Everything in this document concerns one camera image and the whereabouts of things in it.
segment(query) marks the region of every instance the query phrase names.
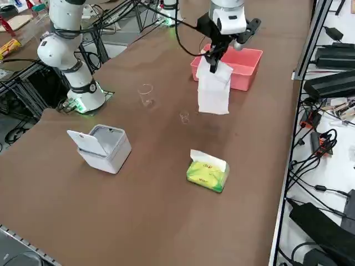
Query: tissue paper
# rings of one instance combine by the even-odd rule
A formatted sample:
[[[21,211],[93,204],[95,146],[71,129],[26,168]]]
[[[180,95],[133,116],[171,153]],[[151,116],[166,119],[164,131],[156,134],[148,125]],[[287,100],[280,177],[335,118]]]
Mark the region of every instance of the tissue paper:
[[[226,161],[196,150],[191,150],[190,157],[193,162],[187,170],[187,180],[215,192],[222,192],[229,174]]]
[[[210,72],[210,64],[201,58],[196,76],[199,78],[199,112],[224,115],[229,114],[229,92],[233,68],[219,62],[216,73]]]

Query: small plastic cup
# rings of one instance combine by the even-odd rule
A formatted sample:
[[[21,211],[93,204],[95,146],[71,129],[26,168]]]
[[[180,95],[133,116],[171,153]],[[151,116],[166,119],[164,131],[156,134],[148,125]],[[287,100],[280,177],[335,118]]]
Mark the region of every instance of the small plastic cup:
[[[143,84],[139,89],[138,93],[142,103],[145,107],[151,108],[155,105],[155,100],[153,97],[153,86],[150,84]]]

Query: white robotic arm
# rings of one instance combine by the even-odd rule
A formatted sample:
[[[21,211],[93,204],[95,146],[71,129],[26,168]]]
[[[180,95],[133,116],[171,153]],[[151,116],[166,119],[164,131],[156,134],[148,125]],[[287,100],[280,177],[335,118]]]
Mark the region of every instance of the white robotic arm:
[[[49,17],[53,27],[80,30],[83,8],[84,1],[51,0]],[[53,32],[43,38],[37,49],[38,56],[44,63],[58,68],[68,79],[69,103],[74,101],[80,113],[97,109],[105,102],[105,94],[93,79],[88,66],[74,56],[82,39],[82,34],[75,36],[67,34],[66,37],[62,37]]]
[[[44,63],[58,68],[68,79],[70,84],[68,101],[74,102],[80,113],[95,110],[105,102],[105,94],[92,77],[88,66],[76,58],[74,52],[82,41],[80,22],[84,4],[98,4],[106,1],[50,0],[49,17],[54,31],[43,38],[37,49],[38,56]],[[248,28],[244,15],[244,0],[211,1],[209,14],[206,13],[197,21],[196,29],[212,40],[214,51],[208,53],[206,59],[211,64],[210,71],[215,72],[218,61],[226,52],[228,45],[235,41],[235,48],[241,49],[254,34],[255,27]],[[177,19],[182,20],[179,6],[176,3],[176,0],[163,0],[163,7],[160,11],[172,18],[170,21],[174,24],[176,9],[178,10]]]

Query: green led light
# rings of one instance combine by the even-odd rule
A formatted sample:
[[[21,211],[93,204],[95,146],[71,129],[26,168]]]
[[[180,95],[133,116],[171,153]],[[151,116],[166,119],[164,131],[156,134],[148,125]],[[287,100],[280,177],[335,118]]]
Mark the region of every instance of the green led light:
[[[77,111],[80,113],[84,113],[87,109],[86,109],[85,105],[83,104],[82,100],[80,98],[77,98],[75,101],[78,103]]]

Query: pink tray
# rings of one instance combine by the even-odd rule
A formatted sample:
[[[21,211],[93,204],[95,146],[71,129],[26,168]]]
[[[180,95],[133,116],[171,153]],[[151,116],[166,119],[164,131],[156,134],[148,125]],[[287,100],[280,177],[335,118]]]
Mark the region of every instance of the pink tray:
[[[210,44],[205,45],[204,50],[207,51],[211,47]],[[236,90],[247,91],[254,81],[262,51],[244,48],[242,51],[236,51],[232,46],[228,47],[227,52],[221,61],[233,68],[231,76],[231,88]],[[201,57],[196,57],[192,63],[192,75],[194,80],[196,77],[197,67],[199,66]]]

